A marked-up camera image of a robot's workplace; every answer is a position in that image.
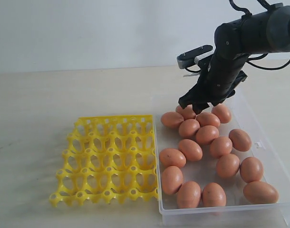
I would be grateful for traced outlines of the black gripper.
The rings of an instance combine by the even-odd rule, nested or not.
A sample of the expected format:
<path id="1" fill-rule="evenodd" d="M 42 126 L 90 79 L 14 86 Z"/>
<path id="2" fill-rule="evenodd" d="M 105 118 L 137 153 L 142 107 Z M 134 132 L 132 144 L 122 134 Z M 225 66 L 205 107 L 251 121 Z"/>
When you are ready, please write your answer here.
<path id="1" fill-rule="evenodd" d="M 248 60 L 247 54 L 242 54 L 235 59 L 225 59 L 220 54 L 214 53 L 197 60 L 196 64 L 201 69 L 197 81 L 197 89 L 190 89 L 179 98 L 179 105 L 185 109 L 191 105 L 196 114 L 209 108 L 209 103 L 216 106 L 225 99 L 235 94 L 235 88 L 245 81 L 247 75 L 242 71 Z"/>

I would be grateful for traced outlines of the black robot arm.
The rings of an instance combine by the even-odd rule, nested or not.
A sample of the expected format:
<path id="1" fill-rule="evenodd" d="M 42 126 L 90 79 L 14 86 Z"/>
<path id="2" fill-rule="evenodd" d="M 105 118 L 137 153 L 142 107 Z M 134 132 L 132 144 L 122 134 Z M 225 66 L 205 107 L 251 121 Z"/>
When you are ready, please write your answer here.
<path id="1" fill-rule="evenodd" d="M 183 109 L 191 105 L 199 114 L 209 105 L 223 103 L 247 78 L 242 70 L 245 64 L 252 65 L 270 53 L 290 52 L 290 6 L 259 3 L 265 11 L 252 14 L 230 1 L 233 9 L 244 13 L 241 18 L 217 27 L 214 46 L 203 45 L 177 57 L 180 69 L 191 72 L 190 67 L 199 67 L 194 72 L 199 75 L 197 83 L 178 100 Z"/>

